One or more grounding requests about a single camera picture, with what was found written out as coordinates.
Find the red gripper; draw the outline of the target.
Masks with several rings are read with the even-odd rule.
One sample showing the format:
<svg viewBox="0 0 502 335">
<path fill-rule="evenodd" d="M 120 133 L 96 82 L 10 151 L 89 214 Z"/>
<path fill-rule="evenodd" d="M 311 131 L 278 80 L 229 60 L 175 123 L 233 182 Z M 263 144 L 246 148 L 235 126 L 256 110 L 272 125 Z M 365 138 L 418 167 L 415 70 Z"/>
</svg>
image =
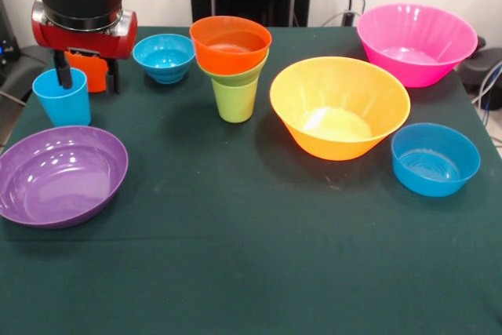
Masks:
<svg viewBox="0 0 502 335">
<path fill-rule="evenodd" d="M 71 66 L 64 51 L 73 50 L 107 58 L 107 91 L 111 95 L 120 93 L 120 74 L 116 59 L 126 60 L 133 51 L 138 28 L 137 16 L 133 11 L 123 10 L 120 17 L 107 28 L 78 31 L 55 24 L 47 17 L 42 0 L 35 0 L 31 10 L 31 27 L 35 41 L 40 46 L 59 50 L 53 52 L 53 61 L 59 85 L 64 89 L 71 89 L 73 86 Z"/>
</svg>

